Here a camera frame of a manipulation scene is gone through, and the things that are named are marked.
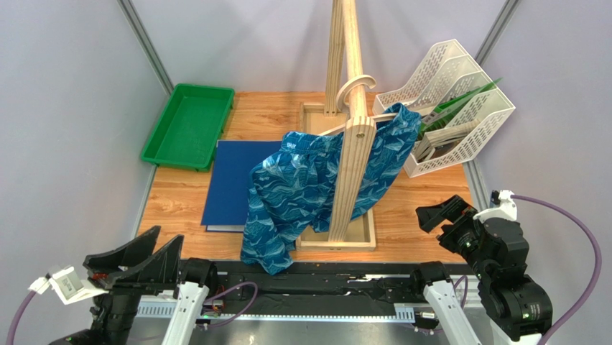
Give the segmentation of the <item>blue patterned shorts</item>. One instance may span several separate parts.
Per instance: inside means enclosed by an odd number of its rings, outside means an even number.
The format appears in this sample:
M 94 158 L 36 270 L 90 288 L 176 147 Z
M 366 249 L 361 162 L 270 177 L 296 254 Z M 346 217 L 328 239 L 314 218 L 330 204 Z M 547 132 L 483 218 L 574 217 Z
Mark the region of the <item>blue patterned shorts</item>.
M 419 113 L 395 103 L 391 121 L 376 130 L 352 219 L 364 215 L 386 194 L 417 141 Z M 278 151 L 253 167 L 247 180 L 248 212 L 240 260 L 259 264 L 270 275 L 292 265 L 295 241 L 307 228 L 330 226 L 343 135 L 288 132 Z

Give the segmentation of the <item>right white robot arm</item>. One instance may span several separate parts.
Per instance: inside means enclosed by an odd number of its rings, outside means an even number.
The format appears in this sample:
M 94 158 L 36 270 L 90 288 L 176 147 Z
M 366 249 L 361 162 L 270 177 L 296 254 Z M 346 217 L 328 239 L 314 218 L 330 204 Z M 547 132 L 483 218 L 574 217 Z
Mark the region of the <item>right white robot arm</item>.
M 478 294 L 492 321 L 512 340 L 545 335 L 552 327 L 550 297 L 526 273 L 529 244 L 510 190 L 494 191 L 491 208 L 478 211 L 458 195 L 416 208 L 419 227 L 459 254 L 479 279 Z

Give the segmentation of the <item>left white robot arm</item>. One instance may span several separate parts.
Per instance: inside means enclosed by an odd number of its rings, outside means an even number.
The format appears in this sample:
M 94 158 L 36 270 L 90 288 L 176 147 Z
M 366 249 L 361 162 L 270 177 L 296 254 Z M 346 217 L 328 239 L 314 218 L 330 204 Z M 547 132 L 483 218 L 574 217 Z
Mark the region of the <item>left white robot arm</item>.
M 93 300 L 91 327 L 57 344 L 126 344 L 142 297 L 166 290 L 176 306 L 162 342 L 188 344 L 205 299 L 218 286 L 217 267 L 206 259 L 182 263 L 182 235 L 156 248 L 160 231 L 153 226 L 117 249 L 86 256 L 84 280 L 73 267 L 46 276 L 64 304 Z

